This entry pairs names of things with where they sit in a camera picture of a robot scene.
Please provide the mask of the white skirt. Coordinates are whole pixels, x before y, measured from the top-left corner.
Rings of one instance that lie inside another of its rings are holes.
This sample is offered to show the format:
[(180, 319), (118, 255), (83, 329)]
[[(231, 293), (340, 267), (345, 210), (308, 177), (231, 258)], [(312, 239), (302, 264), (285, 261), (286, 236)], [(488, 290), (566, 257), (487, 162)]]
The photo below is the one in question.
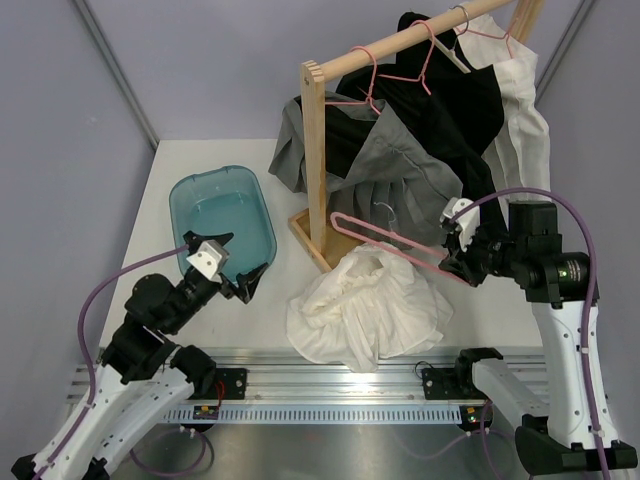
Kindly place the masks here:
[(454, 309), (406, 259), (361, 245), (286, 309), (286, 334), (306, 360), (372, 373), (381, 359), (424, 353)]

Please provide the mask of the pink clothes hanger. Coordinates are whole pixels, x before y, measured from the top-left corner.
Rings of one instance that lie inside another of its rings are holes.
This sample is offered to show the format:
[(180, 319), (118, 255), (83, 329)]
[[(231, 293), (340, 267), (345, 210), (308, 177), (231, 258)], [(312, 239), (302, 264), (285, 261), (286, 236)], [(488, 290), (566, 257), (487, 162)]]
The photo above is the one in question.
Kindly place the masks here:
[(414, 266), (419, 266), (435, 272), (439, 275), (450, 278), (458, 283), (466, 286), (470, 286), (468, 281), (456, 276), (451, 272), (442, 270), (439, 266), (432, 265), (424, 260), (421, 260), (411, 254), (410, 250), (416, 250), (418, 252), (427, 254), (436, 258), (437, 260), (444, 260), (446, 255), (430, 246), (422, 245), (414, 240), (406, 238), (392, 229), (392, 226), (396, 223), (397, 217), (395, 210), (385, 202), (375, 202), (375, 206), (384, 207), (388, 213), (388, 228), (381, 228), (362, 219), (356, 218), (351, 215), (347, 215), (342, 212), (332, 212), (329, 215), (329, 220), (332, 228), (347, 237), (355, 240), (359, 240), (363, 243), (370, 244), (381, 250), (384, 250), (390, 254), (401, 257)]

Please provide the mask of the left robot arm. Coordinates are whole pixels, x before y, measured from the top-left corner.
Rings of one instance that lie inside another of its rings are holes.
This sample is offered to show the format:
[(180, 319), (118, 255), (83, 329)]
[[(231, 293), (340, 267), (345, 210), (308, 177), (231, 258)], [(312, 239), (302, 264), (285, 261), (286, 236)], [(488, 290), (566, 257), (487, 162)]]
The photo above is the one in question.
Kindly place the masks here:
[(189, 267), (178, 284), (161, 274), (136, 282), (123, 324), (98, 362), (85, 360), (89, 387), (56, 436), (38, 453), (16, 460), (17, 479), (108, 479), (130, 450), (186, 400), (242, 400), (247, 371), (218, 368), (202, 349), (176, 335), (215, 295), (248, 303), (269, 267), (262, 262), (235, 279), (223, 274), (231, 233), (187, 232), (179, 252)]

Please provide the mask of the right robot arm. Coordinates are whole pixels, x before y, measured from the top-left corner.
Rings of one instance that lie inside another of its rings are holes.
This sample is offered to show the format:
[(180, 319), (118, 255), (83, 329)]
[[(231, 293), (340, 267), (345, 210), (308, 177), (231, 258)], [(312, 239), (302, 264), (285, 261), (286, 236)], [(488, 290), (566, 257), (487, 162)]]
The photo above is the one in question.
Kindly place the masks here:
[(460, 353), (456, 389), (484, 394), (515, 430), (515, 446), (532, 476), (599, 472), (639, 464), (636, 449), (611, 421), (597, 351), (597, 291), (591, 258), (566, 252), (551, 202), (509, 205), (505, 235), (480, 227), (480, 209), (468, 199), (449, 201), (440, 217), (448, 257), (441, 270), (476, 287), (489, 276), (513, 280), (525, 294), (542, 341), (549, 400), (543, 402), (509, 373), (492, 348)]

